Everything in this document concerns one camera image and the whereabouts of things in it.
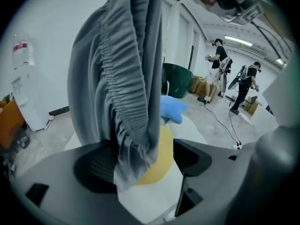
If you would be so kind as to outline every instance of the orange chair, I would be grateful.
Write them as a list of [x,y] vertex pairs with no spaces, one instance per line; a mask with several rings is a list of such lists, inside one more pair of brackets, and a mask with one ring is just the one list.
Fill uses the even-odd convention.
[[25,122],[15,100],[6,104],[0,114],[0,146],[10,148],[14,134]]

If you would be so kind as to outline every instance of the person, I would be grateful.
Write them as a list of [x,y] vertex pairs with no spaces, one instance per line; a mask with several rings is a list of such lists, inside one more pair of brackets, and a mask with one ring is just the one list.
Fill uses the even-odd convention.
[[224,60],[228,55],[223,47],[223,40],[217,38],[214,43],[215,46],[217,46],[217,51],[216,55],[214,57],[209,57],[208,60],[212,61],[212,71],[208,74],[206,77],[206,82],[205,82],[205,97],[199,97],[198,101],[203,102],[203,103],[210,103],[211,97],[215,94],[217,86],[219,85],[219,79],[222,74],[222,71],[220,70],[220,61]]
[[239,95],[236,98],[234,105],[230,109],[230,111],[233,112],[234,114],[236,115],[239,114],[238,108],[240,104],[245,100],[245,97],[252,84],[254,85],[255,90],[258,91],[258,85],[255,80],[257,71],[261,72],[261,64],[259,62],[255,62],[253,65],[248,67],[247,78],[240,82]]

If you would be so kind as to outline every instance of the khaki shorts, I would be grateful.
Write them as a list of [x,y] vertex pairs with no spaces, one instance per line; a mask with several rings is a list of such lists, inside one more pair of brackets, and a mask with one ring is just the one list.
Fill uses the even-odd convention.
[[209,85],[216,85],[218,86],[220,84],[220,76],[222,74],[222,71],[219,68],[211,69],[210,73],[206,77],[206,82]]

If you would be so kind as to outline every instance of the black shoe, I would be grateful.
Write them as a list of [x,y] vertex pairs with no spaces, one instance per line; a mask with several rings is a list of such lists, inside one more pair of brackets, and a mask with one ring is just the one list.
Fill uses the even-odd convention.
[[239,115],[239,113],[240,113],[239,110],[235,110],[235,109],[232,109],[232,108],[230,109],[230,111],[232,113],[236,114],[236,115]]
[[199,98],[197,98],[197,100],[200,101],[200,102],[203,102],[205,104],[210,103],[210,101],[206,101],[203,97],[199,97]]

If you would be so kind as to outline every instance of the fluorescent light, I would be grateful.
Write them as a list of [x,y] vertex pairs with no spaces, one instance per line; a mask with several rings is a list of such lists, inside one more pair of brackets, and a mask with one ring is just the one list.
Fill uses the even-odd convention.
[[281,65],[284,65],[284,62],[283,62],[283,60],[282,60],[281,58],[278,58],[278,59],[276,60],[276,62],[278,62],[278,63],[281,64]]
[[225,39],[229,39],[229,40],[232,40],[232,41],[236,41],[236,42],[238,42],[238,43],[242,43],[242,44],[246,44],[246,45],[248,45],[248,46],[252,46],[251,43],[245,42],[245,41],[243,41],[243,40],[240,40],[240,39],[237,39],[237,38],[234,38],[234,37],[225,36]]

